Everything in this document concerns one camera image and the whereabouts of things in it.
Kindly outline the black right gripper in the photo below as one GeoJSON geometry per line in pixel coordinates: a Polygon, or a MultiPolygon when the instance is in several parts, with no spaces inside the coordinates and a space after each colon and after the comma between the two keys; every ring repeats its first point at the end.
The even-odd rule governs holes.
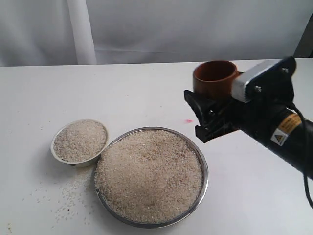
{"type": "Polygon", "coordinates": [[[293,103],[294,98],[291,77],[296,60],[292,56],[284,59],[281,65],[257,81],[262,91],[253,92],[249,103],[232,96],[226,101],[212,100],[185,90],[184,100],[199,121],[195,127],[197,138],[206,143],[240,129],[258,141],[269,139],[274,132],[274,120],[293,103]]]}

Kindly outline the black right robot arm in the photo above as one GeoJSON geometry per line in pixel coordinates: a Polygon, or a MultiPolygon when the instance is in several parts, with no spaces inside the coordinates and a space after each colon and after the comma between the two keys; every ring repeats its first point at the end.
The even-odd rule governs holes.
{"type": "Polygon", "coordinates": [[[210,61],[193,71],[185,101],[202,142],[241,130],[309,178],[313,176],[313,124],[294,110],[295,58],[265,60],[245,72],[229,61],[210,61]]]}

